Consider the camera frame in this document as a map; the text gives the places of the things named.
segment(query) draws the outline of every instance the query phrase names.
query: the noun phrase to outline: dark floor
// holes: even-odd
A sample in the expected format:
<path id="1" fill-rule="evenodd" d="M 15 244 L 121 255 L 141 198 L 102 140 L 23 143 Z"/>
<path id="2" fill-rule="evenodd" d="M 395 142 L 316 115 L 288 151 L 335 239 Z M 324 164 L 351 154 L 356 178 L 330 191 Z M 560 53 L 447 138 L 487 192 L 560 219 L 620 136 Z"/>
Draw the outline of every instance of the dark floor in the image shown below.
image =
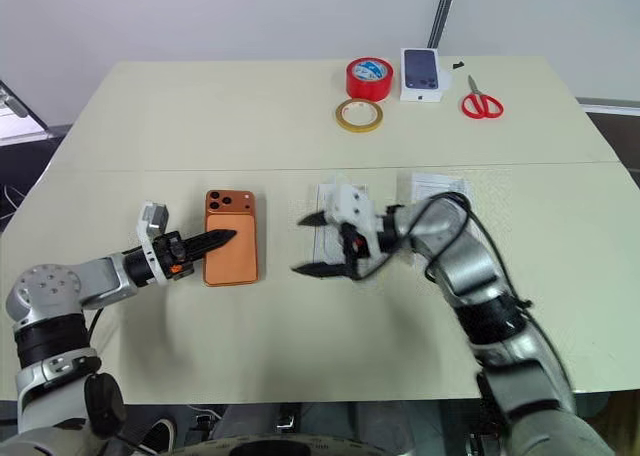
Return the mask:
<path id="1" fill-rule="evenodd" d="M 0 232 L 11 220 L 11 217 L 5 216 L 9 216 L 15 209 L 5 197 L 5 187 L 11 201 L 20 206 L 22 197 L 17 191 L 25 195 L 29 192 L 61 142 L 62 138 L 51 138 L 33 143 L 0 146 Z"/>
<path id="2" fill-rule="evenodd" d="M 640 117 L 587 113 L 640 187 Z"/>

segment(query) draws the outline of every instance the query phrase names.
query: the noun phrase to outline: red tape roll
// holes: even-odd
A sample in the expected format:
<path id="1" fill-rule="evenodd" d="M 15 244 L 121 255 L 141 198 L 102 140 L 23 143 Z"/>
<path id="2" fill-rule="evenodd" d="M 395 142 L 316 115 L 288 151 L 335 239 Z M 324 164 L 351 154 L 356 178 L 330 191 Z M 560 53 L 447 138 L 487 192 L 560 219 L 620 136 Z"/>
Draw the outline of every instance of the red tape roll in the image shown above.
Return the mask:
<path id="1" fill-rule="evenodd" d="M 360 58 L 347 66 L 347 93 L 352 98 L 380 101 L 391 91 L 393 68 L 379 58 Z"/>

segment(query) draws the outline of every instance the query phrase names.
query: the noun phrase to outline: red scissors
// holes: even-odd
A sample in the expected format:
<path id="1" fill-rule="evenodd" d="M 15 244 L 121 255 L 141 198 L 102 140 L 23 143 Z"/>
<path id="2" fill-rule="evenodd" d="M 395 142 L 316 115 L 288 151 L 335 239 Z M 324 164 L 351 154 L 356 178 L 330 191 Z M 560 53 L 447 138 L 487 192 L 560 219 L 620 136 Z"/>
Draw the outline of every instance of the red scissors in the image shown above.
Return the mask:
<path id="1" fill-rule="evenodd" d="M 502 116 L 504 107 L 500 101 L 480 91 L 471 76 L 469 76 L 469 86 L 471 87 L 471 93 L 462 100 L 462 112 L 465 115 L 473 119 L 499 118 Z M 469 101 L 473 109 L 467 107 L 467 102 Z"/>

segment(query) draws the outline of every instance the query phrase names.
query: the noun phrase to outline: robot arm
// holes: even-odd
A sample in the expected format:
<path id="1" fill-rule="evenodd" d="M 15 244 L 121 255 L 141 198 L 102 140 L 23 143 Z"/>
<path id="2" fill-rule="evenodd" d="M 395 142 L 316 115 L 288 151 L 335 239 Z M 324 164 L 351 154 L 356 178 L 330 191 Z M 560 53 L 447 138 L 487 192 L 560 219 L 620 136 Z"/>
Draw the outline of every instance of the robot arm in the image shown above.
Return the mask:
<path id="1" fill-rule="evenodd" d="M 563 454 L 611 454 L 595 431 L 575 416 L 562 365 L 502 265 L 467 230 L 474 217 L 468 200 L 458 193 L 393 206 L 377 216 L 366 194 L 341 185 L 326 211 L 300 224 L 335 226 L 344 239 L 345 262 L 309 263 L 294 271 L 359 281 L 377 272 L 398 249 L 421 254 L 429 261 L 425 276 L 438 284 L 467 334 L 481 366 L 481 393 L 497 408 L 510 435 L 510 454 L 550 454 L 558 448 Z"/>
<path id="2" fill-rule="evenodd" d="M 168 218 L 165 206 L 145 203 L 136 228 L 139 247 L 76 266 L 42 264 L 18 277 L 6 307 L 15 321 L 21 366 L 16 377 L 20 434 L 0 454 L 14 454 L 11 448 L 42 454 L 33 441 L 45 454 L 93 454 L 120 430 L 125 417 L 120 389 L 109 374 L 97 373 L 101 362 L 90 345 L 83 311 L 193 273 L 195 261 L 236 234 L 214 230 L 183 240 L 177 231 L 165 233 Z"/>

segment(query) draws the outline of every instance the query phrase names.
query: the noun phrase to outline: tape roll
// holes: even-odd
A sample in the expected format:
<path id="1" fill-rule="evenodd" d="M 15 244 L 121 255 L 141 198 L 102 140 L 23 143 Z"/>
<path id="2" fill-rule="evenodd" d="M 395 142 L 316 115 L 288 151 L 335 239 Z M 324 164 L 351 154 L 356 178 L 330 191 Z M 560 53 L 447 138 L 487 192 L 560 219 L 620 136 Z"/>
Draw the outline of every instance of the tape roll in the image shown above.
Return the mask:
<path id="1" fill-rule="evenodd" d="M 382 108 L 366 99 L 347 99 L 336 108 L 336 120 L 353 133 L 366 133 L 382 123 Z"/>
<path id="2" fill-rule="evenodd" d="M 391 91 L 393 68 L 379 58 L 360 58 L 347 66 L 347 94 L 352 98 L 380 101 Z"/>

